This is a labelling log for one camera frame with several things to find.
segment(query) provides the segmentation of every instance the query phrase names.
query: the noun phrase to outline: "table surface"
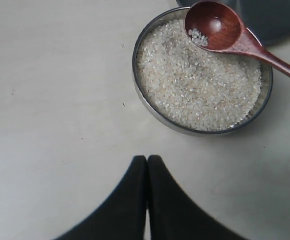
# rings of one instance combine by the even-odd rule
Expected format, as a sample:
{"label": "table surface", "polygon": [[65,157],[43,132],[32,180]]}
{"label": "table surface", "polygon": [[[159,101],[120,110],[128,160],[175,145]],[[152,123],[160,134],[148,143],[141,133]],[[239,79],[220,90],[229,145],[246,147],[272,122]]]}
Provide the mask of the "table surface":
{"label": "table surface", "polygon": [[[0,240],[57,237],[101,204],[134,155],[150,154],[234,231],[290,240],[290,79],[275,71],[259,118],[211,139],[165,127],[137,97],[134,43],[176,6],[0,0]],[[269,50],[290,63],[290,38]]]}

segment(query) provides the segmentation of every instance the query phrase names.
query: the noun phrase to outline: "brown spoon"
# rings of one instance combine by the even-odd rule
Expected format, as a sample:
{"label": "brown spoon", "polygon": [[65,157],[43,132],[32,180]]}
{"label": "brown spoon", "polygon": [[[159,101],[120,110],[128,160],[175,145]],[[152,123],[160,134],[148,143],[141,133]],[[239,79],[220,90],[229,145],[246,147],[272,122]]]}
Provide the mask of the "brown spoon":
{"label": "brown spoon", "polygon": [[247,55],[290,77],[290,65],[262,47],[234,10],[224,4],[214,1],[196,3],[185,16],[184,25],[189,37],[188,31],[192,29],[198,29],[208,37],[208,46],[199,46],[204,50]]}

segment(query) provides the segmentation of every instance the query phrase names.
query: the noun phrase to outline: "bowl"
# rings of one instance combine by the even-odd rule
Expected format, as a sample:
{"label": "bowl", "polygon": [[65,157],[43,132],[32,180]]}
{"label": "bowl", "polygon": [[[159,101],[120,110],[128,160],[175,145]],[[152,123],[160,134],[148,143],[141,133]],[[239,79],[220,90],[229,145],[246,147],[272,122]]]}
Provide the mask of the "bowl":
{"label": "bowl", "polygon": [[134,85],[136,88],[136,92],[141,100],[141,102],[144,104],[144,106],[149,110],[149,112],[160,122],[162,122],[167,127],[178,131],[183,134],[191,135],[191,136],[219,136],[228,134],[230,132],[233,132],[235,130],[238,130],[247,124],[251,123],[253,120],[255,120],[259,114],[264,110],[265,106],[268,103],[268,100],[270,98],[272,86],[273,86],[273,72],[272,67],[265,64],[260,63],[260,71],[261,71],[261,88],[260,88],[260,94],[258,96],[258,99],[253,107],[253,109],[249,112],[249,114],[243,119],[241,122],[236,123],[235,125],[231,126],[230,128],[224,129],[224,130],[215,130],[215,131],[205,131],[205,130],[196,130],[193,128],[189,128],[186,126],[182,126],[178,123],[173,122],[168,117],[164,116],[162,113],[159,112],[159,110],[149,101],[148,97],[146,96],[143,88],[141,87],[138,72],[137,72],[137,54],[138,49],[140,47],[140,44],[142,43],[144,37],[147,36],[150,32],[152,32],[156,27],[166,24],[169,21],[172,20],[179,20],[184,19],[186,13],[188,12],[190,7],[178,7],[171,10],[168,10],[161,15],[155,17],[147,26],[141,31],[140,35],[138,36],[138,39],[136,41],[134,51],[133,51],[133,57],[132,57],[132,68],[133,68],[133,77],[134,77]]}

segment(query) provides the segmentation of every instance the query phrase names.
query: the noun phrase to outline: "bowl rim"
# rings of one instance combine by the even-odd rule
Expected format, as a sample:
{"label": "bowl rim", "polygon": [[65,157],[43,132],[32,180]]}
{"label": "bowl rim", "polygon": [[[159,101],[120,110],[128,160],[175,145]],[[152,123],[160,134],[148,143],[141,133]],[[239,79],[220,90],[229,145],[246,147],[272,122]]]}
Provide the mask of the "bowl rim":
{"label": "bowl rim", "polygon": [[163,123],[164,125],[166,125],[167,127],[170,127],[178,132],[184,133],[184,134],[189,134],[189,135],[220,135],[220,134],[227,134],[230,132],[233,132],[235,130],[238,130],[240,128],[243,128],[244,126],[246,126],[247,124],[251,123],[252,121],[254,121],[260,114],[261,112],[265,109],[271,92],[272,92],[272,87],[273,87],[273,71],[272,71],[272,67],[269,67],[269,86],[268,86],[268,91],[266,94],[266,97],[261,105],[261,107],[259,108],[259,110],[253,115],[251,116],[248,120],[246,120],[245,122],[243,122],[242,124],[239,124],[237,126],[234,126],[232,128],[228,128],[228,129],[224,129],[224,130],[217,130],[217,131],[204,131],[204,130],[196,130],[193,128],[189,128],[186,126],[182,126],[172,120],[170,120],[168,117],[164,116],[163,114],[161,114],[156,107],[149,101],[149,99],[146,97],[146,94],[142,91],[142,87],[140,85],[140,81],[138,79],[137,76],[137,52],[140,46],[140,43],[142,42],[143,38],[146,36],[148,29],[151,27],[151,25],[153,23],[155,23],[157,20],[159,20],[161,17],[168,15],[170,13],[179,11],[179,10],[188,10],[190,9],[189,6],[184,6],[184,7],[176,7],[173,9],[170,9],[168,11],[165,11],[163,13],[161,13],[160,15],[158,15],[157,17],[155,17],[153,20],[151,20],[144,28],[143,30],[140,32],[135,46],[134,46],[134,50],[133,50],[133,56],[132,56],[132,70],[133,70],[133,81],[134,81],[134,85],[136,88],[136,92],[138,94],[138,97],[140,98],[141,102],[145,105],[145,107],[148,109],[148,111],[154,115],[154,117],[156,117],[161,123]]}

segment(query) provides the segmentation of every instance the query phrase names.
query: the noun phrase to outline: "white table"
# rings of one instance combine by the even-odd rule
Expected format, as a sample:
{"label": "white table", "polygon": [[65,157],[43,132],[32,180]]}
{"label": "white table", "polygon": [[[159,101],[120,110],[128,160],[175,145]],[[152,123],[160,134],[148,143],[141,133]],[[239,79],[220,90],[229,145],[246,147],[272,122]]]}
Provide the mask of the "white table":
{"label": "white table", "polygon": [[[290,240],[290,79],[275,71],[261,116],[213,139],[165,127],[137,97],[136,38],[176,6],[0,0],[0,240],[57,237],[101,204],[132,156],[150,154],[234,231]],[[269,49],[290,63],[290,39]]]}

